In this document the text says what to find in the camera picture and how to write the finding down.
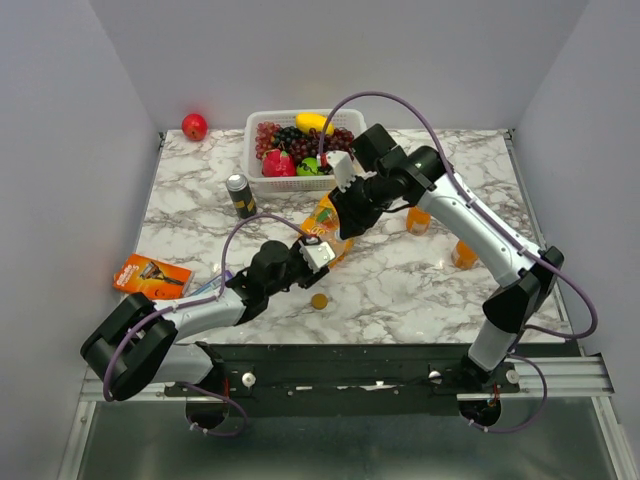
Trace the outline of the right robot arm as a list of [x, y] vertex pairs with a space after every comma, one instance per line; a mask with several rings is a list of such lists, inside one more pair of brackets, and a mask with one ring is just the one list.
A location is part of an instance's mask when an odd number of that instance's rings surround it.
[[402, 199], [444, 224], [489, 270], [498, 288], [482, 305], [485, 321], [459, 370], [467, 389], [485, 390], [525, 323], [552, 293], [564, 262], [561, 251], [521, 237], [471, 194], [434, 148], [406, 153], [380, 124], [358, 136], [349, 152], [331, 151], [321, 159], [335, 177], [329, 199], [342, 239], [363, 235]]

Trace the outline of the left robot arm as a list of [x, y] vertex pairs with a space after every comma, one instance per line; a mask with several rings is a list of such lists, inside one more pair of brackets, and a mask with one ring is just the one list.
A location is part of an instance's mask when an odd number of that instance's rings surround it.
[[329, 272], [336, 255], [326, 241], [300, 238], [292, 246], [265, 242], [250, 265], [225, 281], [218, 294], [152, 301], [128, 295], [85, 340], [80, 355], [103, 382], [109, 401], [127, 400], [154, 383], [187, 382], [214, 393], [220, 368], [205, 345], [185, 338], [255, 319], [271, 296], [308, 288]]

